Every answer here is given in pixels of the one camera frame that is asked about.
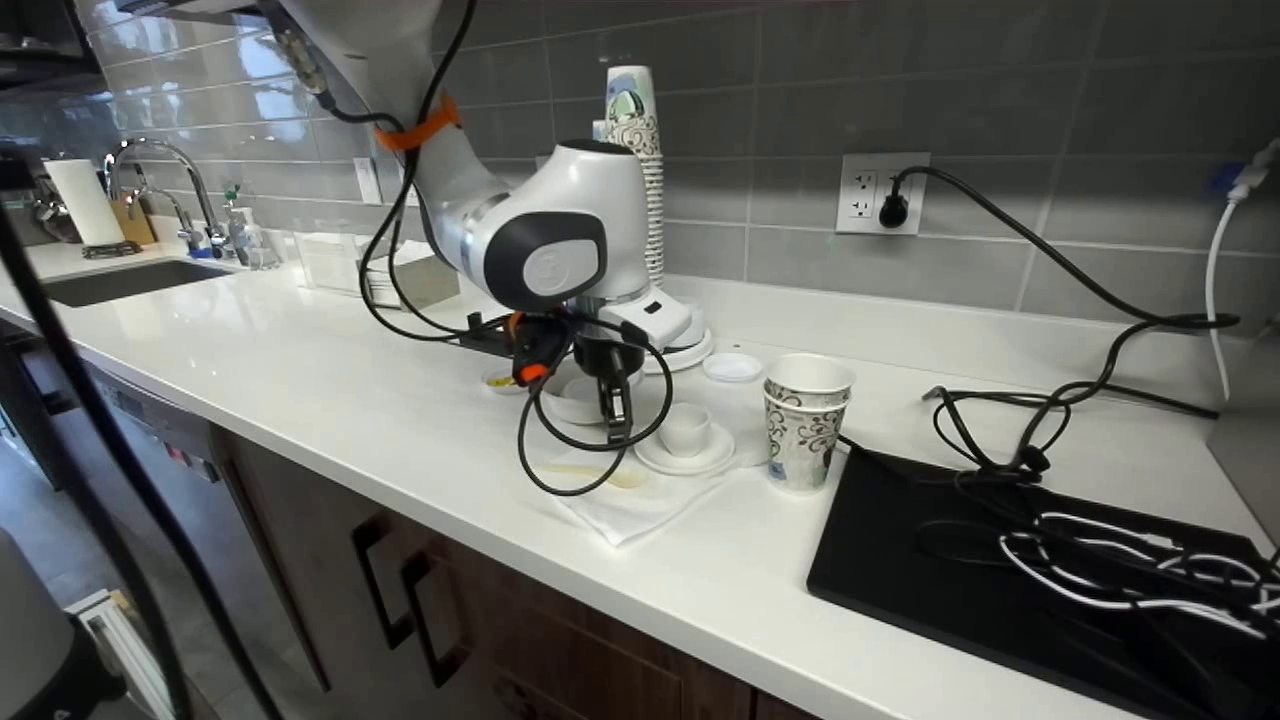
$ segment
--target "paper cup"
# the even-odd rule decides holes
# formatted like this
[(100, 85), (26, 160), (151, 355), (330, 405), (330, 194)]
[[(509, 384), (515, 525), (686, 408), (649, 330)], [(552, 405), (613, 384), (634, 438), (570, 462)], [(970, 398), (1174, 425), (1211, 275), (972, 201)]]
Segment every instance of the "paper cup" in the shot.
[(854, 374), (828, 355), (789, 353), (764, 379), (767, 475), (812, 492), (828, 479)]

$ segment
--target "kitchen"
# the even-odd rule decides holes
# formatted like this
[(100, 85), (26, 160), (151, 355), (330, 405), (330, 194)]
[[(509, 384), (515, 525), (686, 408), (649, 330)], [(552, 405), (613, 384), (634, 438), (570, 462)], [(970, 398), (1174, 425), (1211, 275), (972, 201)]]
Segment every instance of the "kitchen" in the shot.
[[(388, 195), (400, 185), (393, 174), (397, 160), (303, 96), (279, 52), (272, 52), (259, 22), (131, 16), (113, 4), (82, 4), (82, 16), (107, 82), (100, 93), (107, 96), (66, 93), (50, 100), (12, 93), (0, 96), (3, 107), (46, 105), (66, 107), (59, 118), (96, 119), (100, 112), (70, 107), (107, 107), (122, 136), (179, 146), (197, 155), (210, 187), (241, 185), (256, 223), (279, 227), (279, 237), (297, 237), (301, 244), (319, 234), (370, 237), (388, 212)], [(935, 379), (960, 389), (1052, 389), (1071, 375), (1092, 375), (1120, 317), (943, 185), (930, 185), (917, 239), (831, 234), (840, 151), (934, 151), (934, 165), (998, 195), (1012, 215), (1058, 239), (1134, 304), (1191, 314), (1206, 304), (1206, 250), (1224, 205), (1211, 179), (1275, 136), (1280, 112), (1275, 93), (1267, 93), (1280, 67), (1275, 24), (1280, 14), (1249, 0), (1232, 7), (1120, 0), (979, 7), (486, 0), (450, 87), (490, 170), (522, 179), (557, 136), (584, 136), (594, 128), (606, 96), (606, 66), (652, 66), (670, 160), (664, 263), (676, 275), (672, 294), (705, 307), (711, 330), (744, 348), (807, 348), (857, 360), (860, 384), (848, 438), (860, 443), (875, 440), (874, 449), (885, 451), (955, 465), (934, 438), (930, 414), (914, 408), (914, 392), (922, 401)], [(3, 112), (3, 125), (12, 125), (12, 118), (40, 119), (34, 119), (38, 133), (3, 128), (10, 136), (40, 136), (40, 146), (50, 146), (40, 151), (59, 155), (59, 133), (54, 133), (54, 141), (40, 133), (50, 112)], [(352, 179), (356, 155), (373, 155), (379, 205), (361, 201), (361, 185)], [(167, 187), (183, 210), (197, 210), (189, 175), (173, 160), (148, 165), (148, 179)], [(1275, 222), (1275, 185), (1264, 185), (1239, 210), (1219, 258), (1219, 307), (1239, 314), (1249, 333), (1280, 307), (1280, 252), (1267, 244)], [(619, 558), (560, 518), (543, 518), (543, 525), (522, 539), (496, 538), (504, 521), (522, 521), (504, 513), (541, 505), (509, 451), (515, 408), (504, 401), (496, 401), (500, 408), (486, 405), (486, 392), (468, 384), (476, 374), (466, 368), (476, 360), (379, 338), (352, 298), (308, 298), (308, 307), (326, 307), (308, 317), (268, 283), (272, 271), (241, 271), (237, 294), (226, 282), (210, 283), (205, 333), (189, 330), (165, 345), (157, 345), (165, 330), (159, 298), (131, 307), (122, 304), (117, 322), (130, 322), (126, 342), (136, 348), (113, 338), (96, 314), (70, 326), (82, 348), (103, 366), (107, 375), (117, 374), (117, 379), (131, 384), (131, 392), (157, 392), (145, 368), (151, 368), (151, 375), (167, 366), (173, 374), (176, 366), (226, 374), (210, 389), (193, 375), (167, 375), (159, 384), (179, 389), (151, 401), (256, 440), (352, 490), (361, 499), (375, 499), (460, 548), (552, 583), (639, 627), (639, 636), (676, 643), (699, 665), (818, 717), (857, 717), (857, 707), (885, 717), (943, 717), (950, 707), (1012, 717), (1019, 707), (1007, 698), (1000, 701), (1000, 694), (1018, 698), (1033, 688), (1042, 694), (1036, 704), (1061, 704), (1058, 714), (1110, 714), (1096, 701), (1076, 701), (1071, 694), (1063, 701), (1042, 681), (970, 662), (964, 653), (925, 640), (910, 643), (901, 640), (903, 633), (897, 636), (887, 625), (848, 622), (854, 612), (807, 595), (803, 574), (823, 528), (823, 508), (818, 505), (828, 495), (818, 505), (779, 505), (760, 490), (764, 473), (756, 485), (744, 475)], [(828, 322), (818, 322), (818, 304), (840, 317), (844, 330), (823, 333)], [(326, 338), (334, 345), (363, 345), (370, 355), (356, 355), (356, 366), (388, 384), (341, 389), (341, 375), (356, 374), (319, 366), (319, 355), (334, 353)], [(1217, 401), (1206, 342), (1179, 345), (1178, 338), (1161, 338), (1134, 353), (1129, 368), (1145, 389), (1206, 405)], [(385, 451), (344, 449), (352, 443), (352, 438), (344, 438), (352, 422), (318, 425), (308, 430), (311, 438), (297, 438), (297, 415), (363, 414), (363, 425), (379, 422), (375, 408), (388, 414), (385, 425), (397, 434), (455, 430), (397, 405), (406, 392), (421, 408), (453, 408), (455, 422), (476, 422), (466, 449), (434, 443), (428, 462), (468, 473), (492, 492), (509, 492), (509, 505), (492, 499), (492, 518), (481, 513), (476, 499), (466, 495), (466, 479), (434, 479), (421, 490), (408, 473), (408, 451), (397, 462), (397, 449), (411, 449), (411, 438), (370, 438), (370, 443), (385, 443)], [(1082, 449), (1096, 440), (1096, 465), (1063, 449), (1063, 458), (1052, 458), (1049, 490), (1076, 490), (1071, 479), (1110, 485), (1115, 469), (1135, 475), (1165, 473), (1165, 465), (1148, 469), (1112, 449), (1115, 440), (1142, 443), (1145, 430), (1135, 425), (1157, 425), (1179, 440), (1161, 440), (1161, 449), (1174, 443), (1165, 451), (1169, 465), (1179, 465), (1178, 475), (1186, 475), (1186, 492), (1157, 492), (1154, 499), (1142, 492), (1142, 479), (1120, 485), (1112, 475), (1120, 490), (1092, 490), (1092, 495), (1157, 518), (1224, 525), (1257, 538), (1259, 548), (1267, 544), (1237, 495), (1219, 499), (1197, 490), (1197, 473), (1230, 490), (1206, 449), (1207, 425), (1186, 425), (1154, 408), (1134, 422), (1126, 422), (1126, 414), (1126, 405), (1106, 405), (1100, 415), (1082, 408), (1063, 443)], [(771, 521), (740, 528), (734, 521), (740, 513)], [(776, 565), (767, 570), (789, 581), (779, 583), (776, 575), (760, 575), (767, 570), (734, 565), (723, 575), (744, 574), (744, 581), (723, 581), (723, 606), (734, 606), (734, 594), (756, 589), (764, 607), (779, 612), (799, 606), (799, 622), (748, 617), (756, 606), (744, 606), (744, 612), (729, 612), (723, 606), (705, 607), (686, 595), (697, 589), (676, 583), (682, 574), (672, 581), (664, 560), (723, 565), (723, 558), (711, 551), (723, 539), (708, 539), (708, 533), (740, 538), (740, 548), (764, 560), (771, 558)], [(885, 653), (885, 674), (875, 676), (864, 667), (867, 662), (812, 647), (823, 633), (844, 640), (860, 636), (874, 647), (903, 643), (910, 653), (901, 662)], [(925, 701), (914, 694), (914, 683), (922, 688), (925, 681), (910, 674), (910, 655), (941, 665), (934, 676), (953, 681), (935, 681), (941, 694)]]

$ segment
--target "faucet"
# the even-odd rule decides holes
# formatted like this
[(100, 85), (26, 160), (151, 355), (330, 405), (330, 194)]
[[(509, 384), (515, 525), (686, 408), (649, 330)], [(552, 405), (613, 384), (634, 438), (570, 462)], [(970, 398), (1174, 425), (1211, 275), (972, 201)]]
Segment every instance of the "faucet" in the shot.
[(210, 210), (210, 194), (205, 194), (205, 175), (197, 170), (197, 160), (167, 146), (167, 141), (151, 141), (151, 136), (126, 136), (107, 155), (103, 155), (103, 185), (107, 185), (107, 195), (117, 195), (117, 174), (126, 165), (126, 155), (131, 155), (136, 148), (157, 148), (157, 151), (167, 151), (193, 179), (193, 194), (197, 194), (197, 205), (199, 205), (199, 215), (205, 215), (205, 237), (212, 244), (221, 244), (228, 234), (212, 222), (212, 210)]

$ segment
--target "gray tile backsplash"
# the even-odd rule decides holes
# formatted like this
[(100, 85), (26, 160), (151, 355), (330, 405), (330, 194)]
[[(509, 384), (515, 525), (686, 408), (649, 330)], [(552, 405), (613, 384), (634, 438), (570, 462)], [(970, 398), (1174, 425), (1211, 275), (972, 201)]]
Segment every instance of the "gray tile backsplash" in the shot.
[[(375, 223), (352, 179), (370, 136), (297, 87), (259, 22), (82, 16), (122, 133), (167, 133), (212, 187), (244, 179), (264, 223)], [(1197, 307), (1217, 179), (1280, 136), (1275, 0), (481, 0), (450, 85), (481, 155), (529, 175), (588, 136), (619, 60), (661, 85), (670, 270), (748, 283), (1110, 317), (943, 185), (922, 239), (831, 237), (840, 151), (934, 151), (1115, 294)], [(1239, 210), (1219, 283), (1280, 314), (1280, 179)]]

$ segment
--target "white countertop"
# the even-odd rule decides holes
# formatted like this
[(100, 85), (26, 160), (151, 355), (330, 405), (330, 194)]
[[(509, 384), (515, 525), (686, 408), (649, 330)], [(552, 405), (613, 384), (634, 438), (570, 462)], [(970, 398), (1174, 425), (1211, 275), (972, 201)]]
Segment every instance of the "white countertop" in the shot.
[[(76, 250), (34, 250), (46, 275), (86, 271)], [(857, 366), (844, 434), (867, 449), (955, 465), (934, 438), (925, 389), (1049, 389), (1096, 374), (1115, 330), (672, 282), (720, 333), (756, 353), (812, 348)], [(27, 326), (10, 275), (0, 317)], [(289, 271), (241, 271), (96, 307), (59, 307), (93, 366), (338, 485), (496, 558), (688, 655), (818, 717), (1120, 717), (1023, 674), (953, 653), (803, 594), (831, 490), (779, 495), (764, 473), (664, 533), (606, 548), (515, 465), (515, 398), (481, 375), (500, 360), (424, 348), (375, 330), (352, 298)], [(1206, 392), (1206, 348), (1154, 342), (1129, 379)], [(1007, 438), (1018, 415), (984, 415)], [(1110, 499), (1267, 539), (1206, 449), (1207, 425), (1126, 401), (1076, 414), (1052, 451), (1052, 492)]]

